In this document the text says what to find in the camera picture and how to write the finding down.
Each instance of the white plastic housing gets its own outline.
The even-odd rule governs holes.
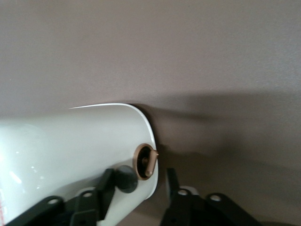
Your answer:
[[[50,195],[65,200],[95,185],[107,168],[132,167],[138,145],[156,149],[146,117],[126,104],[69,109],[43,117],[0,121],[0,221],[7,224]],[[155,190],[153,176],[125,194],[116,189],[102,226],[116,225]]]

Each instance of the round hole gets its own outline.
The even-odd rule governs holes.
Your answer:
[[[220,202],[222,200],[221,197],[219,197],[218,195],[215,195],[215,194],[211,195],[210,199],[213,201],[216,201],[216,202]]]
[[[186,190],[184,190],[184,189],[181,189],[181,190],[178,191],[178,194],[180,194],[180,195],[188,195],[188,192]]]
[[[83,196],[84,196],[85,198],[88,198],[88,197],[92,196],[92,192],[84,193]]]
[[[50,201],[48,201],[48,204],[52,205],[58,202],[58,199],[52,199]]]

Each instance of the black rubber grommet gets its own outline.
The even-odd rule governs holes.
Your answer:
[[[123,165],[115,171],[115,185],[124,193],[132,193],[138,185],[138,177],[133,168]]]

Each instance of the curved white panel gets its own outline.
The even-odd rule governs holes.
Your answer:
[[[50,195],[65,200],[91,187],[106,168],[132,166],[138,145],[156,148],[145,116],[126,104],[0,121],[0,201],[4,223]],[[153,192],[154,175],[125,194],[116,189],[102,226],[116,225]]]

